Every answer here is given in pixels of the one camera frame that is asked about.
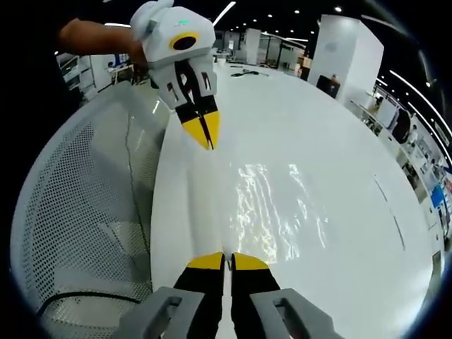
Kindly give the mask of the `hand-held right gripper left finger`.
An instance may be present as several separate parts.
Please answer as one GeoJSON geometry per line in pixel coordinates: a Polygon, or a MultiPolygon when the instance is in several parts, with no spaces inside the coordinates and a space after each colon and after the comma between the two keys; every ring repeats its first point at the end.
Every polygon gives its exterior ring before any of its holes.
{"type": "Polygon", "coordinates": [[[173,287],[162,286],[122,316],[120,338],[214,338],[222,318],[225,255],[190,261],[173,287]]]}

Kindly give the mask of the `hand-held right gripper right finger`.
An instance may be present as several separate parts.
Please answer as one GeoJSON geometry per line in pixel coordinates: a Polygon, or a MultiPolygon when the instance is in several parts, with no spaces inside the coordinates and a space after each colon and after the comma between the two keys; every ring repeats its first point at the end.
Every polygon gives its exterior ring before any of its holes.
{"type": "Polygon", "coordinates": [[[231,258],[231,318],[238,338],[340,338],[333,320],[292,288],[282,289],[266,263],[231,258]]]}

